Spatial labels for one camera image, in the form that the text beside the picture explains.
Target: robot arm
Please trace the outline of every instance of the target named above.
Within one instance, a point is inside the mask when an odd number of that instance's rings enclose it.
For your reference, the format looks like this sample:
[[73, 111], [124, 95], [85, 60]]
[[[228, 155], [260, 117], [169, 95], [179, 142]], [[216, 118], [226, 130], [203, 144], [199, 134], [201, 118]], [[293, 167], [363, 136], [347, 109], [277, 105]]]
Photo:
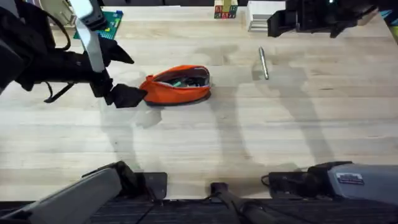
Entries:
[[[21, 0], [5, 2], [0, 3], [0, 53], [9, 57], [0, 62], [5, 68], [0, 76], [0, 91], [13, 80], [27, 91], [45, 82], [51, 92], [45, 102], [52, 103], [73, 85], [89, 83], [95, 97], [104, 98], [108, 105], [114, 103], [117, 108], [135, 107], [145, 97], [146, 91], [124, 84], [113, 85], [106, 70], [111, 61], [134, 61], [115, 40], [98, 37], [95, 31], [107, 24], [96, 1], [71, 1], [78, 18], [76, 28], [85, 50], [83, 54], [66, 51], [70, 46], [68, 37], [67, 46], [55, 48], [47, 20], [51, 15]], [[14, 13], [10, 6], [16, 8]], [[66, 34], [57, 19], [52, 19]], [[67, 85], [52, 95], [49, 82]]]

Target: green board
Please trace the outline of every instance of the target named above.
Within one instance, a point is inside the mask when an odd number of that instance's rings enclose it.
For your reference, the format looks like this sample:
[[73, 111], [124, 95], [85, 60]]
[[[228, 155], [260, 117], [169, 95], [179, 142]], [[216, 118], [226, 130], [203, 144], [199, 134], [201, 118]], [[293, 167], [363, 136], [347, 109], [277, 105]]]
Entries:
[[[98, 30], [96, 32], [99, 33], [101, 37], [113, 40], [114, 36], [116, 35], [116, 31], [118, 31], [119, 24], [122, 20], [123, 12], [119, 10], [116, 12], [104, 12], [104, 16], [106, 21], [108, 22], [108, 28], [105, 30]], [[79, 34], [76, 32], [73, 38], [80, 39]]]

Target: black cable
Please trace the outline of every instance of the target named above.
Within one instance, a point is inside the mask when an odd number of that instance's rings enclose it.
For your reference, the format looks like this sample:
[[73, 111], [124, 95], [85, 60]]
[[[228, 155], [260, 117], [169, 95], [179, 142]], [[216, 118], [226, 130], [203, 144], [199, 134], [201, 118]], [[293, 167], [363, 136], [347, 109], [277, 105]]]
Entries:
[[55, 17], [53, 17], [53, 15], [49, 14], [48, 12], [42, 10], [42, 12], [44, 12], [44, 14], [46, 14], [49, 18], [51, 18], [54, 23], [61, 29], [61, 31], [63, 32], [63, 34], [65, 34], [65, 37], [67, 38], [67, 44], [66, 46], [60, 48], [61, 50], [68, 50], [70, 48], [70, 38], [68, 35], [67, 30], [64, 28], [64, 26], [62, 25], [62, 23]]
[[47, 84], [48, 88], [49, 88], [49, 92], [50, 92], [50, 96], [47, 98], [47, 100], [51, 99], [53, 96], [53, 91], [52, 91], [52, 87], [48, 82], [44, 82], [45, 84]]
[[264, 211], [264, 212], [266, 212], [266, 210], [263, 208], [263, 206], [264, 206], [264, 207], [267, 207], [268, 209], [271, 209], [271, 210], [273, 210], [273, 211], [275, 211], [275, 212], [277, 212], [277, 213], [281, 213], [281, 214], [283, 214], [283, 215], [285, 215], [285, 216], [287, 216], [287, 217], [290, 217], [290, 218], [296, 218], [296, 219], [298, 219], [298, 220], [300, 220], [300, 221], [303, 221], [303, 222], [306, 222], [306, 223], [310, 223], [310, 224], [319, 224], [319, 223], [317, 223], [317, 222], [309, 221], [309, 220], [307, 220], [307, 219], [305, 219], [305, 218], [302, 218], [302, 217], [300, 217], [300, 216], [298, 216], [298, 215], [294, 215], [294, 214], [291, 214], [291, 213], [289, 213], [289, 212], [284, 212], [284, 211], [282, 211], [282, 210], [273, 208], [273, 207], [271, 207], [270, 205], [268, 205], [268, 204], [266, 204], [266, 203], [264, 203], [264, 202], [262, 202], [262, 201], [259, 201], [259, 200], [256, 200], [256, 201], [248, 201], [248, 202], [245, 202], [245, 203], [253, 203], [253, 202], [259, 202], [258, 204], [256, 203], [256, 205], [257, 205], [257, 206], [260, 205], [259, 207], [260, 207], [261, 210]]
[[141, 217], [136, 221], [136, 224], [139, 224], [148, 215], [148, 213], [154, 209], [155, 206], [156, 204], [151, 206], [144, 214], [142, 214]]
[[269, 184], [268, 184], [267, 182], [264, 181], [265, 178], [268, 178], [268, 175], [263, 175], [263, 176], [261, 177], [261, 183], [262, 183], [264, 186], [269, 187]]

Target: toy block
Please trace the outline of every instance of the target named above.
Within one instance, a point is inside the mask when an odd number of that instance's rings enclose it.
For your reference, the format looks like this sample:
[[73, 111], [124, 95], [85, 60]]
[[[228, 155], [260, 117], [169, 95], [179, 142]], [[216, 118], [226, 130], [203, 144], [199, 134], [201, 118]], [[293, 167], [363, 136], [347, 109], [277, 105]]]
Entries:
[[215, 19], [233, 19], [238, 11], [238, 0], [215, 0]]
[[221, 13], [220, 12], [214, 13], [214, 18], [215, 19], [221, 19]]
[[231, 7], [231, 0], [224, 0], [223, 12], [229, 12], [230, 7]]

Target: black fabric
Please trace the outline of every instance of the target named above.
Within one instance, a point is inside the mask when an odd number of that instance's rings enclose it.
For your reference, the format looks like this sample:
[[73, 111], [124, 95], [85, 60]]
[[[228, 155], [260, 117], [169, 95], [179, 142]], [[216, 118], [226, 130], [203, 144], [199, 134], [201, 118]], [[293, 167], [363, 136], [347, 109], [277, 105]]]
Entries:
[[[260, 206], [283, 223], [296, 224], [393, 224], [398, 223], [398, 207], [368, 200], [258, 200]], [[27, 202], [0, 202], [0, 216], [5, 209]], [[150, 201], [116, 198], [104, 204], [92, 217], [91, 224], [135, 224], [153, 206]], [[230, 224], [235, 220], [222, 203], [193, 200], [164, 201], [156, 204], [140, 224]]]

